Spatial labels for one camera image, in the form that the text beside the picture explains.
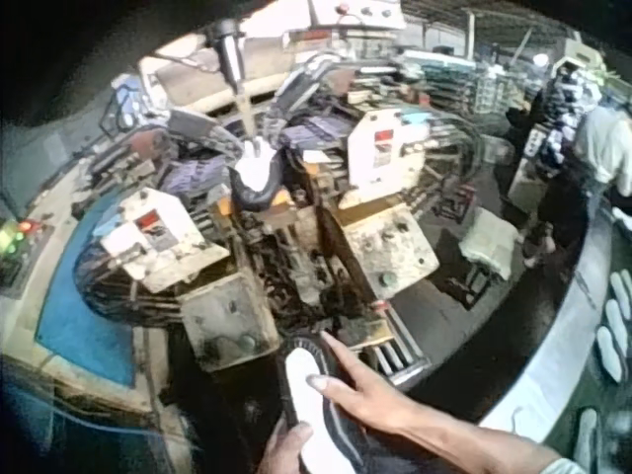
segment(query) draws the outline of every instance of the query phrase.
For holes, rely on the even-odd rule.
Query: blue surface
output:
[[[77,225],[59,260],[39,318],[36,338],[63,358],[112,382],[133,386],[131,328],[92,312],[75,286],[75,261],[103,213],[117,200],[102,197]]]

